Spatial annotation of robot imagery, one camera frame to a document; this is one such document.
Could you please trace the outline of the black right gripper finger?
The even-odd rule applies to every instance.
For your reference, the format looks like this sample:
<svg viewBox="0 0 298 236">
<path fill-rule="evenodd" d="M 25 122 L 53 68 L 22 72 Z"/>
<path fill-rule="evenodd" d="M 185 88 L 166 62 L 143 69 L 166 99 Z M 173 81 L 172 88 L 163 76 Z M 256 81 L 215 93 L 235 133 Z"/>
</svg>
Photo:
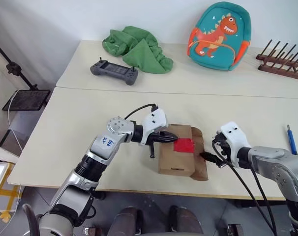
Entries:
<svg viewBox="0 0 298 236">
<path fill-rule="evenodd" d="M 206 161 L 214 163 L 219 168 L 223 168 L 226 166 L 226 163 L 224 161 L 210 152 L 201 152 L 200 156 L 203 157 Z"/>
</svg>

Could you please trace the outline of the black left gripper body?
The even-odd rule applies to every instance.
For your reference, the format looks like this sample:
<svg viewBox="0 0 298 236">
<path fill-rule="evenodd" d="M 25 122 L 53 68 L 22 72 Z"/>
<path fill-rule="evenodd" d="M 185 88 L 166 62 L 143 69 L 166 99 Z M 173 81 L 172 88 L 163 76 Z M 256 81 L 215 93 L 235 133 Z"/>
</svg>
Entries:
<svg viewBox="0 0 298 236">
<path fill-rule="evenodd" d="M 146 141 L 146 146 L 149 146 L 149 151 L 150 151 L 150 158 L 154 159 L 155 158 L 155 152 L 154 152 L 154 143 L 160 143 L 161 142 L 161 133 L 160 132 L 153 132 L 149 134 L 147 141 Z"/>
</svg>

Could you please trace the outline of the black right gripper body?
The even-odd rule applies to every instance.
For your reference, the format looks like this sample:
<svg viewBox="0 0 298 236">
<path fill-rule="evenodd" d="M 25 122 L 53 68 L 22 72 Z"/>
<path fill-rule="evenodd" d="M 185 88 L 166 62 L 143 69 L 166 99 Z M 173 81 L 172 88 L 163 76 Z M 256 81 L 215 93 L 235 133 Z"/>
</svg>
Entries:
<svg viewBox="0 0 298 236">
<path fill-rule="evenodd" d="M 222 132 L 216 132 L 212 140 L 212 148 L 222 162 L 229 163 L 229 144 Z"/>
</svg>

